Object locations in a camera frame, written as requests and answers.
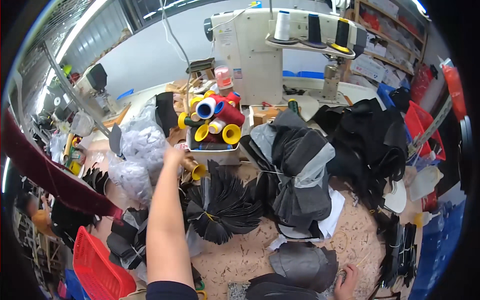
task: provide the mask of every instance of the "white thread spool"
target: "white thread spool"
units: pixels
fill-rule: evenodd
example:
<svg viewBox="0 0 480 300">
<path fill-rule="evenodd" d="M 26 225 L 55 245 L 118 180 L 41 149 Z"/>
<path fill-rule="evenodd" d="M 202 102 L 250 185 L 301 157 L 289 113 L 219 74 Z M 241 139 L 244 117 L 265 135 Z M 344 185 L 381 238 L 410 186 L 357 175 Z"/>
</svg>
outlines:
<svg viewBox="0 0 480 300">
<path fill-rule="evenodd" d="M 215 99 L 207 97 L 198 103 L 195 112 L 201 119 L 209 119 L 213 116 L 215 106 Z"/>
<path fill-rule="evenodd" d="M 290 13 L 279 11 L 276 17 L 274 38 L 288 41 L 290 39 Z"/>
<path fill-rule="evenodd" d="M 210 123 L 208 123 L 208 131 L 212 134 L 217 134 L 222 132 L 223 128 L 227 125 L 227 123 L 223 122 L 219 118 L 214 119 Z"/>
</svg>

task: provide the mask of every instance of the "white wall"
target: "white wall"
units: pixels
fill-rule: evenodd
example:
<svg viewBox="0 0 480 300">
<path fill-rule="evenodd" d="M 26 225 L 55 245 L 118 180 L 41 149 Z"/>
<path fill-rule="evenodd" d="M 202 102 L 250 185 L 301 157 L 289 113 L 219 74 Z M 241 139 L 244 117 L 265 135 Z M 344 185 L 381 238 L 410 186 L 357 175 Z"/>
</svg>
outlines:
<svg viewBox="0 0 480 300">
<path fill-rule="evenodd" d="M 211 3 L 173 15 L 168 21 L 189 60 L 205 59 L 210 55 L 212 44 L 204 33 L 204 19 L 214 13 L 244 9 L 249 3 L 251 1 L 248 0 Z M 293 8 L 297 5 L 298 9 L 308 11 L 321 13 L 330 11 L 325 3 L 315 3 L 311 0 L 275 0 L 273 3 L 277 8 Z M 263 1 L 263 7 L 268 7 L 267 1 Z M 175 44 L 171 36 L 168 40 Z M 221 64 L 221 59 L 215 51 L 213 56 L 217 65 Z M 151 86 L 188 77 L 185 72 L 187 63 L 181 61 L 173 47 L 167 43 L 162 22 L 157 22 L 130 37 L 98 62 L 107 72 L 107 90 L 115 98 L 131 88 L 138 92 Z M 320 53 L 284 50 L 284 70 L 323 72 L 327 63 L 327 59 Z"/>
<path fill-rule="evenodd" d="M 438 56 L 445 60 L 446 58 L 450 57 L 450 51 L 448 50 L 446 43 L 440 36 L 437 28 L 433 24 L 430 24 L 423 62 L 427 66 L 433 64 L 435 68 L 437 68 L 438 79 L 434 78 L 430 82 L 427 92 L 425 93 L 422 101 L 420 102 L 420 106 L 426 111 L 430 111 L 433 108 L 433 105 L 437 101 L 437 98 L 440 95 L 440 92 L 442 91 L 442 87 L 445 82 L 444 74 L 442 72 L 442 69 L 440 69 L 439 67 L 440 61 L 438 60 Z"/>
</svg>

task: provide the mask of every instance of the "glue bottle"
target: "glue bottle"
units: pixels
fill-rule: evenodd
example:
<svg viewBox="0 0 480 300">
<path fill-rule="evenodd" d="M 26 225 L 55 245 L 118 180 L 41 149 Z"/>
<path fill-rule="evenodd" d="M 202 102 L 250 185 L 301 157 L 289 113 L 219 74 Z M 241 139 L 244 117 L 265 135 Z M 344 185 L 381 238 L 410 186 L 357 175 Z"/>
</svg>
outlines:
<svg viewBox="0 0 480 300">
<path fill-rule="evenodd" d="M 430 222 L 433 217 L 439 216 L 441 212 L 436 213 L 435 215 L 429 213 L 429 212 L 423 212 L 415 215 L 415 218 L 413 219 L 413 223 L 417 225 L 418 227 L 423 227 Z"/>
</svg>

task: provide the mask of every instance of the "sleeve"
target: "sleeve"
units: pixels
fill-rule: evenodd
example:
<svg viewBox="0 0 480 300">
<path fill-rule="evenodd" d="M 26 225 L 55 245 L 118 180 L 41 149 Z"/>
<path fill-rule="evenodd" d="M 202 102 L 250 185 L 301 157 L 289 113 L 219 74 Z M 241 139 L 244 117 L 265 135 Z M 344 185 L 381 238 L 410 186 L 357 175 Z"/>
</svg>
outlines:
<svg viewBox="0 0 480 300">
<path fill-rule="evenodd" d="M 155 281 L 147 286 L 146 300 L 198 300 L 193 288 L 174 281 Z"/>
</svg>

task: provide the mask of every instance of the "metal rail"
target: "metal rail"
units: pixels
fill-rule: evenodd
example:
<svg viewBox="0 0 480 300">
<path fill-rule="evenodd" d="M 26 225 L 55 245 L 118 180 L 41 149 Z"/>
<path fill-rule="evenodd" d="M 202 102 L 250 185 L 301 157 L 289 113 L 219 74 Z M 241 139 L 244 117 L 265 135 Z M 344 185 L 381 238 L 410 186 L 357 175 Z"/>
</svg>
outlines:
<svg viewBox="0 0 480 300">
<path fill-rule="evenodd" d="M 105 125 L 103 125 L 102 120 L 99 120 L 98 117 L 96 116 L 96 113 L 85 103 L 83 98 L 73 89 L 73 86 L 70 84 L 68 79 L 65 77 L 63 74 L 63 71 L 59 64 L 57 64 L 57 61 L 55 60 L 55 57 L 53 56 L 52 52 L 48 48 L 47 44 L 45 41 L 43 41 L 40 44 L 41 49 L 45 52 L 47 59 L 52 66 L 53 70 L 55 71 L 55 74 L 57 75 L 59 81 L 60 81 L 60 87 L 62 90 L 72 99 L 73 103 L 79 108 L 84 110 L 87 114 L 89 114 L 93 120 L 95 121 L 95 125 L 100 130 L 107 138 L 110 138 L 110 130 L 108 130 Z"/>
</svg>

